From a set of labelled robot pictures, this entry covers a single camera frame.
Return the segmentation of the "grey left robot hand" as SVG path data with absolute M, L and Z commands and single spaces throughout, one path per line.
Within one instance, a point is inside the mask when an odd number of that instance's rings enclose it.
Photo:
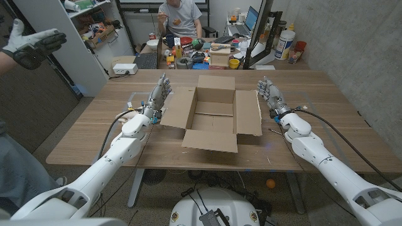
M 155 114 L 164 106 L 165 100 L 170 92 L 170 80 L 169 78 L 166 78 L 166 73 L 162 73 L 160 79 L 157 81 L 155 87 L 147 98 L 142 114 L 150 119 L 154 118 Z

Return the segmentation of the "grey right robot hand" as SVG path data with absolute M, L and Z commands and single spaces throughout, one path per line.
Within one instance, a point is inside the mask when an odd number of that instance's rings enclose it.
M 264 80 L 258 82 L 257 88 L 258 94 L 266 101 L 267 106 L 269 107 L 270 118 L 277 118 L 280 120 L 286 114 L 291 112 L 291 109 L 285 102 L 283 94 L 270 79 L 264 77 Z

